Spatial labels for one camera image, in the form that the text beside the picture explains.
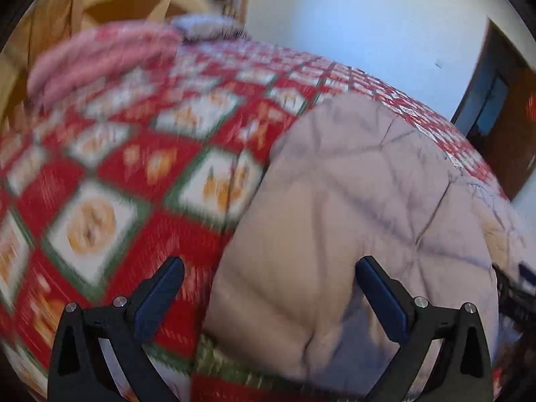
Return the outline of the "light purple puffer jacket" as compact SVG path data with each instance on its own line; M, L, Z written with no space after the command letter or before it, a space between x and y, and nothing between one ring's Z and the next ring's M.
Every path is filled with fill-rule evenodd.
M415 296L473 303L500 347L495 267L535 244L513 205L432 140L357 93L327 100L273 147L216 271L203 329L230 357L340 394L366 394L396 352L354 285L373 256Z

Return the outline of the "red patchwork cartoon bedspread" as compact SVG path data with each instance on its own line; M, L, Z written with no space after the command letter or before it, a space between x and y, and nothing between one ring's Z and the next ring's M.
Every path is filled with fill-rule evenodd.
M426 105L364 72L250 41L181 46L103 76L1 139L1 351L23 397L46 399L63 308L132 292L170 255L185 288L147 353L182 400L308 401L287 382L194 364L213 274L275 140L315 105L358 92L427 134L473 177L496 178Z

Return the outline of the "brown wooden door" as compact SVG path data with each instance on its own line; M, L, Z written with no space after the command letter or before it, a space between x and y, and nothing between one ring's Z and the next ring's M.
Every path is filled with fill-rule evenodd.
M518 70L481 151L511 201L535 170L535 123L525 113L532 92L535 92L535 71Z

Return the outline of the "red double happiness decal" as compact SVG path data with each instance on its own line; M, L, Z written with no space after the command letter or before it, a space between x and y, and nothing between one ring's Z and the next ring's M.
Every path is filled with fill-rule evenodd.
M527 118L536 123L536 93L532 92L525 106L525 113Z

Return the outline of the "pink folded quilt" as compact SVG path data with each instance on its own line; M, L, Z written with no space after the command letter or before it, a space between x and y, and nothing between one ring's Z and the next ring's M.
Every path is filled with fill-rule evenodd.
M83 30L38 57L27 81L37 110L103 76L121 74L155 58L175 56L182 33L166 23L123 21Z

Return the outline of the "striped pillow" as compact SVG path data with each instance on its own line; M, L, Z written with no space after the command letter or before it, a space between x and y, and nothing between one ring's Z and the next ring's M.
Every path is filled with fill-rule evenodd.
M245 26L227 15L191 13L172 18L170 24L188 43L249 38Z

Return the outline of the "cream and wood headboard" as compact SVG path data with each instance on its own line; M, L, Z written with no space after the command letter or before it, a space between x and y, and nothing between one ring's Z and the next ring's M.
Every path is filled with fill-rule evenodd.
M33 0L1 45L1 128L27 99L25 84L39 55L83 30L112 21L165 21L209 13L209 0Z

